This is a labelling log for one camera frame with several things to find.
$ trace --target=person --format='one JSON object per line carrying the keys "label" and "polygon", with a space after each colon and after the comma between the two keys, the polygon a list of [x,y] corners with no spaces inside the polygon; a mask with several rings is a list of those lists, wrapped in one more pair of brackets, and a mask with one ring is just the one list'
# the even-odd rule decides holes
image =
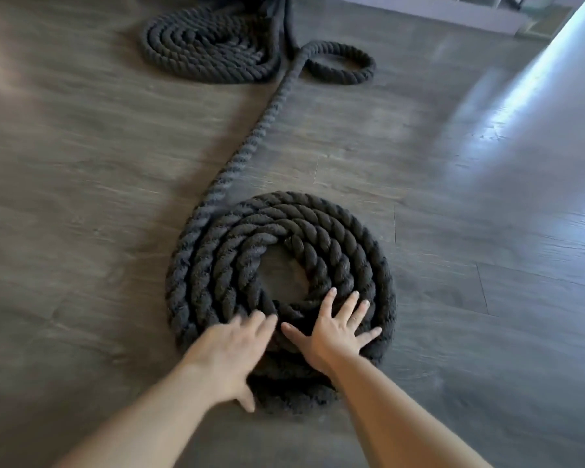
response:
{"label": "person", "polygon": [[[472,448],[359,355],[381,333],[356,336],[368,301],[353,292],[332,316],[336,289],[320,307],[311,336],[290,324],[282,332],[306,361],[344,395],[370,466],[490,468]],[[273,335],[277,317],[253,312],[245,321],[208,328],[172,372],[132,406],[81,442],[56,468],[171,468],[216,404],[237,400],[256,409],[246,378]]]}

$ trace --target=finger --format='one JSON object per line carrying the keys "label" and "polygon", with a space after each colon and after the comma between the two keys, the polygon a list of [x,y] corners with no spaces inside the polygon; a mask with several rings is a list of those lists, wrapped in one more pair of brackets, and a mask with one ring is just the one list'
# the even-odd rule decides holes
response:
{"label": "finger", "polygon": [[230,320],[228,322],[228,325],[232,325],[235,327],[238,327],[242,322],[242,317],[240,316],[240,314],[236,314],[232,317],[232,320]]}
{"label": "finger", "polygon": [[334,305],[336,294],[337,291],[335,290],[335,287],[332,287],[330,290],[328,290],[327,295],[320,304],[319,317],[332,317],[332,306]]}
{"label": "finger", "polygon": [[236,396],[236,401],[240,402],[242,408],[247,412],[254,412],[256,410],[256,400],[247,384],[241,389],[241,393]]}
{"label": "finger", "polygon": [[356,341],[358,342],[360,348],[363,348],[366,345],[368,345],[371,341],[373,341],[375,338],[377,338],[379,335],[381,335],[381,327],[375,327],[373,330],[369,332],[358,335],[356,337]]}
{"label": "finger", "polygon": [[265,314],[260,312],[260,310],[254,310],[250,317],[245,321],[243,326],[255,332],[258,327],[260,327],[261,323],[265,321],[265,319]]}
{"label": "finger", "polygon": [[261,341],[264,341],[265,346],[271,339],[275,327],[278,325],[278,316],[275,314],[269,315],[264,322],[260,324],[256,331],[256,336]]}
{"label": "finger", "polygon": [[349,298],[344,301],[343,306],[338,311],[338,315],[335,316],[336,320],[344,323],[345,325],[351,318],[351,314],[353,310],[356,308],[356,304],[358,303],[358,299],[360,298],[360,293],[358,291],[351,292]]}
{"label": "finger", "polygon": [[297,327],[285,322],[282,323],[282,332],[286,338],[293,342],[294,346],[303,351],[307,337]]}
{"label": "finger", "polygon": [[364,320],[364,316],[366,315],[366,312],[368,312],[370,306],[371,304],[364,299],[357,307],[357,310],[353,312],[353,315],[351,315],[351,318],[347,322],[347,328],[350,330],[357,330],[360,323],[362,323],[362,320]]}

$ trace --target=black rope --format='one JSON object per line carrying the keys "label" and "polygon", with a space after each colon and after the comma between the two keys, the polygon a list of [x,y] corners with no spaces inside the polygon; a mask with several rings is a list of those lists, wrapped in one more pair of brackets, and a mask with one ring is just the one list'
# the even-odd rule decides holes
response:
{"label": "black rope", "polygon": [[[292,4],[292,0],[265,0],[261,12],[273,14],[268,17],[230,8],[186,9],[153,19],[141,34],[141,49],[149,62],[202,82],[271,80],[280,69],[282,32],[292,58],[264,113],[206,189],[179,237],[166,284],[170,322],[183,349],[210,325],[253,309],[277,313],[279,322],[290,322],[309,334],[331,286],[338,289],[336,308],[341,299],[358,290],[360,298],[371,303],[360,329],[383,328],[380,337],[362,350],[377,364],[390,343],[396,298],[379,244],[351,212],[313,195],[276,192],[253,197],[215,216],[304,67],[314,77],[337,84],[359,84],[373,76],[374,60],[355,47],[313,41],[299,48]],[[311,60],[319,54],[347,58],[360,69],[334,69]],[[257,268],[266,248],[275,243],[283,243],[307,273],[309,294],[302,302],[272,300],[263,289]],[[335,398],[327,378],[307,365],[279,327],[250,377],[250,386],[266,406],[283,405],[296,411]]]}

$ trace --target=person's right arm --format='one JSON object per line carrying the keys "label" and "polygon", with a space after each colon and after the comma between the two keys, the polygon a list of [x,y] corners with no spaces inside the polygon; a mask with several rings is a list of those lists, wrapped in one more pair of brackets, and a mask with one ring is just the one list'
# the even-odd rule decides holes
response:
{"label": "person's right arm", "polygon": [[327,375],[344,395],[371,466],[382,468],[490,468],[457,435],[423,409],[386,375],[359,355],[381,329],[355,335],[368,302],[355,310],[353,293],[332,317],[335,289],[323,300],[311,336],[289,324],[285,335],[315,369]]}

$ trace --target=forearm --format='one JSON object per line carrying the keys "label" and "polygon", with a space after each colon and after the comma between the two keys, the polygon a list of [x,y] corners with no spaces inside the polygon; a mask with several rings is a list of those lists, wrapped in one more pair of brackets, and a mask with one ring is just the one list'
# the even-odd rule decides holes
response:
{"label": "forearm", "polygon": [[171,468],[212,406],[210,392],[202,370],[179,366],[56,466]]}
{"label": "forearm", "polygon": [[490,467],[366,359],[337,359],[331,377],[344,394],[369,462],[380,467]]}

